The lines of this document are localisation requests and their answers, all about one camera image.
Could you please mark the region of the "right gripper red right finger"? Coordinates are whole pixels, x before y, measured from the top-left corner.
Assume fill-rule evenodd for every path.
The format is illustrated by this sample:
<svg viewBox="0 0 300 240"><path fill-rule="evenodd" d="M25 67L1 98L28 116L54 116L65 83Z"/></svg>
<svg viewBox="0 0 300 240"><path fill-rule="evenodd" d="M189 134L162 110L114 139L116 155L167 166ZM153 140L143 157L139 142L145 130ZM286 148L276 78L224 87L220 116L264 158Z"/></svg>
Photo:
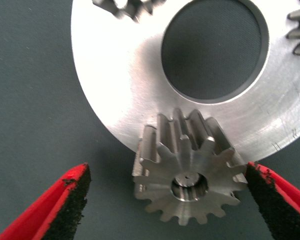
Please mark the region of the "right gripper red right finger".
<svg viewBox="0 0 300 240"><path fill-rule="evenodd" d="M272 169L249 162L245 177L275 240L300 240L300 189Z"/></svg>

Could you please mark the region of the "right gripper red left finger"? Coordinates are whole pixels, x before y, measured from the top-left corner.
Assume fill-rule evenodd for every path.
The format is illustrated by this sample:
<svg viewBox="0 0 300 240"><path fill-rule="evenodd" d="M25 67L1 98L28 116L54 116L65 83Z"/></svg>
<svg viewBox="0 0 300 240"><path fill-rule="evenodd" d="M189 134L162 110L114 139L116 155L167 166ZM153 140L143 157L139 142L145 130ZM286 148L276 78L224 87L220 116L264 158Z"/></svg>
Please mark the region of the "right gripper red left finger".
<svg viewBox="0 0 300 240"><path fill-rule="evenodd" d="M0 240L72 240L90 182L87 163L69 169L0 234Z"/></svg>

